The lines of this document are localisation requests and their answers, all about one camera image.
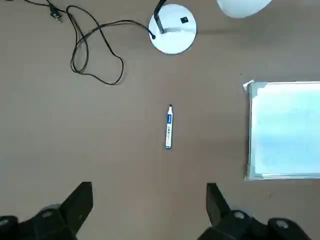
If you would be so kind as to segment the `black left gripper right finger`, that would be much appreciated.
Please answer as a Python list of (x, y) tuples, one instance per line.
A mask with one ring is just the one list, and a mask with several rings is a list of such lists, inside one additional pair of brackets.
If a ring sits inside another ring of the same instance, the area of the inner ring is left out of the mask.
[(206, 212), (211, 226), (199, 240), (309, 240), (293, 220), (273, 217), (266, 224), (239, 209), (231, 209), (216, 183), (206, 185)]

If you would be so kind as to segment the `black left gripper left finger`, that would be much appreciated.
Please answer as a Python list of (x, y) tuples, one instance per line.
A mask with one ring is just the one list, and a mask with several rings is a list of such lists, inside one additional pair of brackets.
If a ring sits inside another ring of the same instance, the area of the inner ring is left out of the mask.
[(0, 217), (2, 240), (76, 240), (93, 209), (92, 182), (83, 181), (61, 203), (42, 208), (25, 221), (14, 215)]

